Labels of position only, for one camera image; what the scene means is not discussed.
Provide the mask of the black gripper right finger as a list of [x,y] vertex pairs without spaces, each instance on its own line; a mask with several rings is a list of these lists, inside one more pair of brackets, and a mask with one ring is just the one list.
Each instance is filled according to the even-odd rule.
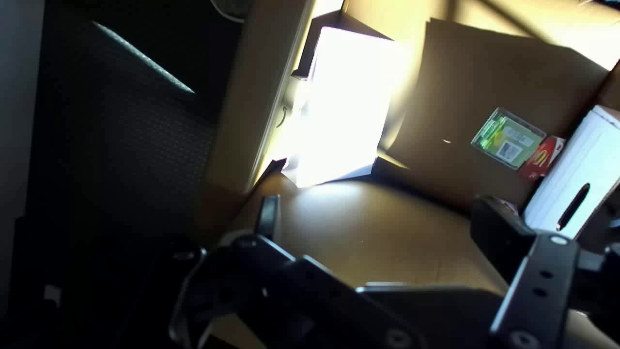
[[507,284],[490,325],[499,349],[559,349],[579,249],[553,234],[534,234],[501,201],[472,205],[470,238]]

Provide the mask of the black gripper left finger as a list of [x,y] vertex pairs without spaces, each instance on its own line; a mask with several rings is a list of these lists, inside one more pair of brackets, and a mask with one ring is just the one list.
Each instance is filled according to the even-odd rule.
[[181,253],[185,274],[168,321],[174,346],[205,349],[212,323],[234,315],[269,349],[414,349],[414,329],[400,317],[280,249],[278,222],[280,199],[265,197],[249,234]]

